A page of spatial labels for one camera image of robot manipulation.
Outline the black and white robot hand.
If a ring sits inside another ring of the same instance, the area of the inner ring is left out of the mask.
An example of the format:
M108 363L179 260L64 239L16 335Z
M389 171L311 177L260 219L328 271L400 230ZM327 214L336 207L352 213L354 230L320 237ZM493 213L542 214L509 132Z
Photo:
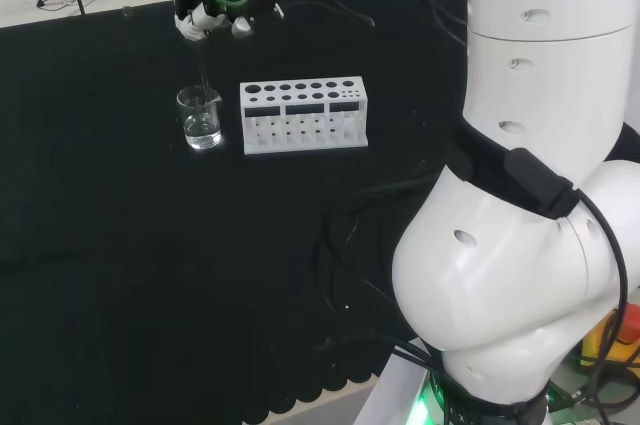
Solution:
M254 34L261 20L285 18L276 0L174 0L174 6L175 26L191 42L220 31L244 39Z

